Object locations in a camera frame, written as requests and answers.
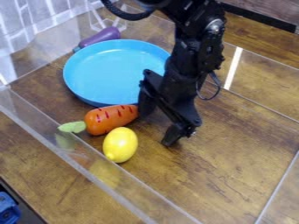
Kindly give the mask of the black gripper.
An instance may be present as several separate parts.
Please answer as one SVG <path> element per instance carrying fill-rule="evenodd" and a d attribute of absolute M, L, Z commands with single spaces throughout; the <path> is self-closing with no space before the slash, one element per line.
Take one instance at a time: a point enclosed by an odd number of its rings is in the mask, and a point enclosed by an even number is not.
<path fill-rule="evenodd" d="M 164 112 L 172 125 L 165 131 L 161 144 L 169 147 L 181 137 L 189 137 L 201 126 L 193 103 L 196 78 L 183 75 L 169 59 L 164 65 L 163 75 L 149 69 L 143 71 L 143 75 L 144 79 L 139 84 L 139 115 L 149 116 L 156 107 Z"/>

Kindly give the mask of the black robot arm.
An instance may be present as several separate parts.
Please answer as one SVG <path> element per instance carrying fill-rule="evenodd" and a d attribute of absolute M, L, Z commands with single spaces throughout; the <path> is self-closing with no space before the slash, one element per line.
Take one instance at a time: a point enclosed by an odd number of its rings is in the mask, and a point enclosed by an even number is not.
<path fill-rule="evenodd" d="M 144 70 L 137 99 L 141 117 L 160 109 L 172 121 L 161 141 L 169 146 L 201 126 L 193 100 L 205 79 L 216 77 L 224 60 L 225 16 L 216 0 L 163 0 L 145 5 L 159 9 L 175 23 L 175 45 L 164 74 Z"/>

